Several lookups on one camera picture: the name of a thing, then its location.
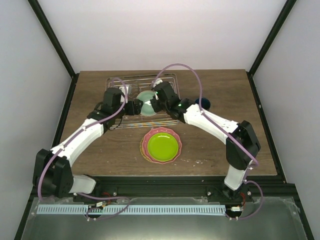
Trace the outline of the pale green bowl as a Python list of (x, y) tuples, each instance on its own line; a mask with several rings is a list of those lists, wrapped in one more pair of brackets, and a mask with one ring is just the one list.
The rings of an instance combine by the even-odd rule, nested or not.
[(142, 101), (143, 103), (141, 112), (140, 112), (142, 116), (151, 117), (156, 114), (156, 112), (154, 111), (151, 105), (151, 100), (153, 99), (154, 96), (155, 96), (155, 92), (151, 90), (142, 91), (137, 95), (136, 98)]

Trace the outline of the chrome wire dish rack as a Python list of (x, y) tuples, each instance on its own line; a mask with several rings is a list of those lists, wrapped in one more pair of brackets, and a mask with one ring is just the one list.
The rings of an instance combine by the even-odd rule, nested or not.
[[(155, 97), (155, 92), (151, 89), (151, 83), (155, 79), (155, 74), (120, 76), (118, 80), (108, 78), (105, 88), (117, 88), (125, 93), (127, 88), (127, 104), (123, 108), (129, 109), (129, 104), (139, 99), (143, 103), (147, 103)], [(110, 128), (114, 129), (130, 129), (130, 128), (156, 128), (173, 126), (178, 124), (178, 120), (172, 119), (165, 111), (154, 112), (151, 105), (147, 104), (142, 107), (140, 114), (124, 115), (117, 117), (115, 124)]]

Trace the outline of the lime green plate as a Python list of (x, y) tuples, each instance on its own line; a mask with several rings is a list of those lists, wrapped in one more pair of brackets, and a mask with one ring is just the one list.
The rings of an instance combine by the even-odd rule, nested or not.
[(166, 132), (154, 134), (147, 142), (147, 151), (156, 161), (168, 162), (175, 158), (179, 150), (176, 138)]

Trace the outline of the dark blue mug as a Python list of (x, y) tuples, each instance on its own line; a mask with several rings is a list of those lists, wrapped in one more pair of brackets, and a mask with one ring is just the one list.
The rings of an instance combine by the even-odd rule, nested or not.
[(198, 104), (199, 106), (201, 106), (201, 109), (204, 109), (204, 110), (207, 110), (207, 111), (211, 107), (211, 102), (205, 97), (197, 98), (195, 100), (195, 103)]

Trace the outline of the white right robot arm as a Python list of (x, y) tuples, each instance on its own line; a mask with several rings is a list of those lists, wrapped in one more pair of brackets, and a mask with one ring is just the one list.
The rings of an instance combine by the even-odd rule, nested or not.
[(253, 126), (245, 120), (238, 123), (222, 118), (190, 99), (180, 99), (167, 81), (158, 80), (151, 84), (151, 89), (155, 96), (150, 105), (155, 112), (165, 111), (172, 119), (200, 128), (225, 144), (229, 167), (222, 195), (229, 202), (236, 200), (248, 170), (258, 165), (256, 157), (261, 145)]

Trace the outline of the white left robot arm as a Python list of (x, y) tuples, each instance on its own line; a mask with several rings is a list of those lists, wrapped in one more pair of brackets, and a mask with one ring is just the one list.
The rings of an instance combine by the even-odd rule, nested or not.
[(69, 194), (84, 194), (91, 202), (97, 202), (102, 189), (87, 175), (74, 175), (72, 166), (83, 151), (104, 135), (123, 116), (141, 113), (144, 102), (128, 99), (129, 86), (109, 87), (88, 114), (82, 125), (66, 140), (51, 148), (41, 149), (35, 158), (33, 185), (40, 199), (43, 194), (58, 198)]

